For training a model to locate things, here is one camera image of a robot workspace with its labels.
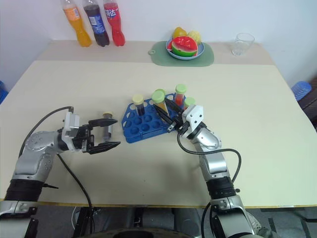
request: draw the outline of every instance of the red soda bottle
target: red soda bottle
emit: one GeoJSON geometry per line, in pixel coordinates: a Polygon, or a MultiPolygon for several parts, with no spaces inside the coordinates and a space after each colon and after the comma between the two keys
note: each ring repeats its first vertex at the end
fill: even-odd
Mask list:
{"type": "Polygon", "coordinates": [[[118,4],[115,0],[104,0],[104,8],[108,22],[112,28],[113,42],[116,46],[123,46],[125,39],[121,31],[121,18],[118,4]]]}

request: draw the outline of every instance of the toy fruit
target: toy fruit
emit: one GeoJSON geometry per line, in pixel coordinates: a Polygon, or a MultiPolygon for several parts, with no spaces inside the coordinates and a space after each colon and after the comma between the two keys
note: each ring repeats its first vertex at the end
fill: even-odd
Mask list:
{"type": "Polygon", "coordinates": [[[179,36],[172,40],[172,52],[177,56],[195,56],[197,50],[196,41],[189,36],[179,36]]]}
{"type": "Polygon", "coordinates": [[[202,42],[202,37],[198,31],[190,31],[188,32],[187,36],[193,38],[198,45],[202,42]]]}
{"type": "Polygon", "coordinates": [[[174,30],[173,39],[176,38],[176,37],[179,37],[179,36],[187,36],[187,32],[181,27],[177,27],[174,30]]]}

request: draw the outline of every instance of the yellow fruit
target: yellow fruit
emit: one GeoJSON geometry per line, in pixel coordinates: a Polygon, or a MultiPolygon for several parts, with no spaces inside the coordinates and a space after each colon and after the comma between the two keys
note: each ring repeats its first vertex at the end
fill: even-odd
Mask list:
{"type": "Polygon", "coordinates": [[[197,45],[201,44],[202,42],[202,37],[200,36],[200,33],[198,31],[190,31],[188,32],[187,36],[193,38],[197,45]]]}
{"type": "Polygon", "coordinates": [[[177,27],[174,30],[173,39],[176,38],[176,37],[179,37],[179,36],[187,36],[187,32],[181,27],[177,27]]]}

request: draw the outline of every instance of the orange soda bottle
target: orange soda bottle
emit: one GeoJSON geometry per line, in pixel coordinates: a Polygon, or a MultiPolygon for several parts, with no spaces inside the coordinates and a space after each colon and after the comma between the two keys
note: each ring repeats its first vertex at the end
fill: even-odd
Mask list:
{"type": "Polygon", "coordinates": [[[71,26],[76,31],[77,40],[82,47],[88,47],[91,45],[91,39],[86,32],[83,20],[80,17],[78,8],[73,0],[61,0],[63,10],[65,15],[71,24],[71,26]]]}

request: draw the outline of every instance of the toy watermelon slice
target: toy watermelon slice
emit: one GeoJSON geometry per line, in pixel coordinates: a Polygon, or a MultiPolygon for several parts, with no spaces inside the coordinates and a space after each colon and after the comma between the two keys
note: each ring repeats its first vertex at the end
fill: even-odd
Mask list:
{"type": "Polygon", "coordinates": [[[172,40],[172,52],[177,56],[192,57],[197,54],[196,41],[189,36],[179,36],[172,40]]]}

